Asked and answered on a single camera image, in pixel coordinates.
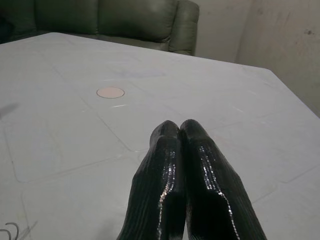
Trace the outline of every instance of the table surface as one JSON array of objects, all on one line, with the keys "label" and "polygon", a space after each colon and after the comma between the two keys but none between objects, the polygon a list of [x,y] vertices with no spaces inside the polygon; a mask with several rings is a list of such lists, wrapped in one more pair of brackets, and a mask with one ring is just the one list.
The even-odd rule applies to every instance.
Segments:
[{"label": "table surface", "polygon": [[319,239],[320,120],[267,69],[49,33],[0,45],[0,117],[12,236],[7,222],[31,240],[115,240],[152,130],[192,118],[269,240]]}]

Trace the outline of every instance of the couch armrest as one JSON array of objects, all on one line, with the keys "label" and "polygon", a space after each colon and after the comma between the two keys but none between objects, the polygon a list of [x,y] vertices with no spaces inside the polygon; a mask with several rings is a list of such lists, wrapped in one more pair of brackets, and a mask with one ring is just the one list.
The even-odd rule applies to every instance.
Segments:
[{"label": "couch armrest", "polygon": [[189,0],[180,0],[172,27],[169,52],[193,55],[199,19],[199,6]]}]

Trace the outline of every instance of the beige circle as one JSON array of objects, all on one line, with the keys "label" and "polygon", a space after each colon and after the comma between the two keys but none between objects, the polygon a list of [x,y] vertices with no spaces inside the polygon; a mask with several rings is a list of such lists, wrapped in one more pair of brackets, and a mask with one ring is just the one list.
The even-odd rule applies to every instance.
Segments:
[{"label": "beige circle", "polygon": [[125,95],[125,91],[123,91],[121,88],[110,86],[99,89],[96,91],[96,94],[102,98],[116,99]]}]

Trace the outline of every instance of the leather couch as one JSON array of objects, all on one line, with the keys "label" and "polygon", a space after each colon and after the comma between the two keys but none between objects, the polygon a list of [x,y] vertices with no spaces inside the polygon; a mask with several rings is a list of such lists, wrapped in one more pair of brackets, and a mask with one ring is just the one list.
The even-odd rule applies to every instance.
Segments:
[{"label": "leather couch", "polygon": [[0,0],[8,41],[60,32],[192,55],[199,6],[189,0]]}]

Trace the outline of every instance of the white wall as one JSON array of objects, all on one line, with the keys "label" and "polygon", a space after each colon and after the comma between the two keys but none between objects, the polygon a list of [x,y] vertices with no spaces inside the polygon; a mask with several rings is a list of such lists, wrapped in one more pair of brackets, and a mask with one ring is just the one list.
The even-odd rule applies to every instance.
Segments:
[{"label": "white wall", "polygon": [[236,62],[270,69],[320,117],[320,0],[253,0]]},{"label": "white wall", "polygon": [[234,62],[252,0],[192,1],[200,6],[195,55]]}]

